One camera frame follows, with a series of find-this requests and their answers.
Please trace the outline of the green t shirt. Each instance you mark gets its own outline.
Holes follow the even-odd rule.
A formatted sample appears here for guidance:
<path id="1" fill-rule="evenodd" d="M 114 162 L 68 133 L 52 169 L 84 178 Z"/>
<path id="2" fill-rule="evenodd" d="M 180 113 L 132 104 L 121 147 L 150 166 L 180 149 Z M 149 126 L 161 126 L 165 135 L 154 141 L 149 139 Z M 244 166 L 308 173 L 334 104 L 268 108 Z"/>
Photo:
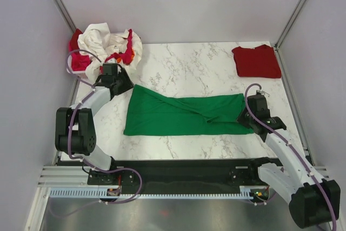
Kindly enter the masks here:
<path id="1" fill-rule="evenodd" d="M 166 97 L 136 85 L 126 117 L 126 136 L 247 135 L 240 125 L 243 94 L 210 97 Z"/>

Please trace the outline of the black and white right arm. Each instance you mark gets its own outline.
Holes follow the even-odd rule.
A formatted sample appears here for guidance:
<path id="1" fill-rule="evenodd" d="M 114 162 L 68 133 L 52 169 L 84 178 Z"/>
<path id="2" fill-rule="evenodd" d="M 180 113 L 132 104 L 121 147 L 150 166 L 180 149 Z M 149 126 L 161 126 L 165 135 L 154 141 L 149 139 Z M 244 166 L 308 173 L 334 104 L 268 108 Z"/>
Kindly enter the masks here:
<path id="1" fill-rule="evenodd" d="M 287 126 L 272 117 L 265 96 L 257 92 L 245 98 L 245 108 L 237 119 L 251 129 L 276 154 L 283 169 L 268 157 L 250 162 L 248 179 L 270 186 L 287 204 L 293 221 L 300 228 L 331 222 L 336 230 L 340 214 L 341 189 L 327 180 L 294 144 Z"/>

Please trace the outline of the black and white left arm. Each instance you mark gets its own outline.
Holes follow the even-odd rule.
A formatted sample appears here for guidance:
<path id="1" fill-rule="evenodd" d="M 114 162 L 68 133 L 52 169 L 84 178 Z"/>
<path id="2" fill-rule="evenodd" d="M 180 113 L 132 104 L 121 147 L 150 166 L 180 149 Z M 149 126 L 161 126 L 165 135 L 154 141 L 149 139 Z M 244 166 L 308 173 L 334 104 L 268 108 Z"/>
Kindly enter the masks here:
<path id="1" fill-rule="evenodd" d="M 119 169 L 116 168 L 115 159 L 97 145 L 94 116 L 115 96 L 133 87 L 121 65 L 108 63 L 103 66 L 102 73 L 85 97 L 56 112 L 56 150 L 89 166 L 92 171 L 100 172 L 100 178 L 107 184 L 118 180 Z"/>

